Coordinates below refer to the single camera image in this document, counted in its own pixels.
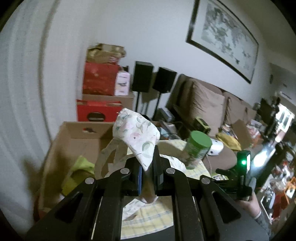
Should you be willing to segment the person's right hand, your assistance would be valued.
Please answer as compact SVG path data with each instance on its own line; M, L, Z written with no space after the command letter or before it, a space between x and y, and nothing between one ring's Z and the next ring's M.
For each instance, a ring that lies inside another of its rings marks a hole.
M238 205L243 208L252 218L257 219L261 215L261 208L254 192L248 201L239 200Z

